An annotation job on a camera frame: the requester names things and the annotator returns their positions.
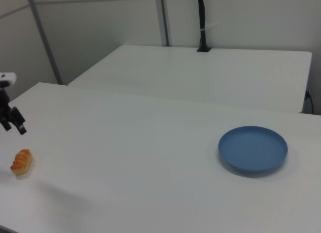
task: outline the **pastry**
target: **pastry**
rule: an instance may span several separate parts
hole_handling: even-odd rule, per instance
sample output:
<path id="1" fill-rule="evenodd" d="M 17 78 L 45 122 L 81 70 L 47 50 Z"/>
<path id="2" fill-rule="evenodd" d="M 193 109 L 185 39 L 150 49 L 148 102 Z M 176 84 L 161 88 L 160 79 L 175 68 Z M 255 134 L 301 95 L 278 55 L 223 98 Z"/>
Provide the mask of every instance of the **pastry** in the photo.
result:
<path id="1" fill-rule="evenodd" d="M 23 149 L 16 154 L 15 160 L 13 161 L 10 169 L 15 175 L 25 174 L 28 172 L 31 162 L 32 153 L 28 149 Z"/>

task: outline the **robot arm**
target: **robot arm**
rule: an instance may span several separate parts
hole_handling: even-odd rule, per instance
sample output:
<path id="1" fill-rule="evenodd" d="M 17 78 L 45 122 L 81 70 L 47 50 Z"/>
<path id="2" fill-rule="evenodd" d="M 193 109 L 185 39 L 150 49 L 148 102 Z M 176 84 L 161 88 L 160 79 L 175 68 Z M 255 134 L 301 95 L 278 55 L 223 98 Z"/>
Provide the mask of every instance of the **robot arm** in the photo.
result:
<path id="1" fill-rule="evenodd" d="M 9 122 L 14 124 L 20 134 L 26 133 L 25 119 L 16 107 L 9 106 L 10 98 L 5 88 L 13 85 L 17 79 L 15 73 L 0 73 L 0 123 L 6 131 L 11 129 Z"/>

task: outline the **blue plate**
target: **blue plate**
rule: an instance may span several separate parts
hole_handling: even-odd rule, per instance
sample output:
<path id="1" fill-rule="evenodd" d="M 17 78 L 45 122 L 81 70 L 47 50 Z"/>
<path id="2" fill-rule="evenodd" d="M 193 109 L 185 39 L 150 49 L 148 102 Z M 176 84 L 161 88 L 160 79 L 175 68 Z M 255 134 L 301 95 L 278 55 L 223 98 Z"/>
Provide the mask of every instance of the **blue plate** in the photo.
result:
<path id="1" fill-rule="evenodd" d="M 283 163 L 287 144 L 281 135 L 270 129 L 244 126 L 224 134 L 219 151 L 222 158 L 236 169 L 263 172 Z"/>

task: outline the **black cable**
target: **black cable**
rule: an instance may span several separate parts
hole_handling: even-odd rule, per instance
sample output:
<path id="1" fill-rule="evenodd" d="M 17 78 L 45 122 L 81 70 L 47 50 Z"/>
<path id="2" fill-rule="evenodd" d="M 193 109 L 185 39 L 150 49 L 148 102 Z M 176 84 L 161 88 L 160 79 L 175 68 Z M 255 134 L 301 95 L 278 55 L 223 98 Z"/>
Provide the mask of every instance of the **black cable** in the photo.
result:
<path id="1" fill-rule="evenodd" d="M 312 97 L 311 97 L 311 95 L 309 96 L 309 98 L 310 98 L 310 100 L 311 100 L 312 114 L 314 114 L 313 101 L 312 101 Z"/>
<path id="2" fill-rule="evenodd" d="M 307 98 L 310 98 L 310 101 L 311 101 L 311 110 L 312 110 L 312 114 L 314 114 L 313 100 L 312 100 L 310 91 L 308 91 L 308 90 L 306 90 L 306 92 L 305 92 L 304 100 L 306 100 Z"/>

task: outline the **white tabletop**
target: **white tabletop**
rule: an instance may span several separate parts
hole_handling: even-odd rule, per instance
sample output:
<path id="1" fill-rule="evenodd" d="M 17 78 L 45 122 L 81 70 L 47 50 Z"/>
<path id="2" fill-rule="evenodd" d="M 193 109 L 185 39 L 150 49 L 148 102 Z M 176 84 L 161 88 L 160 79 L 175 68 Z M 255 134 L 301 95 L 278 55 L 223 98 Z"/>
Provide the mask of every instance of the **white tabletop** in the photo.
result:
<path id="1" fill-rule="evenodd" d="M 301 112 L 311 53 L 121 46 L 69 85 Z"/>
<path id="2" fill-rule="evenodd" d="M 318 116 L 39 83 L 11 102 L 27 133 L 0 131 L 0 225 L 44 232 L 320 232 Z M 242 177 L 218 141 L 244 125 L 288 144 L 275 173 Z M 30 171 L 15 177 L 29 148 Z"/>

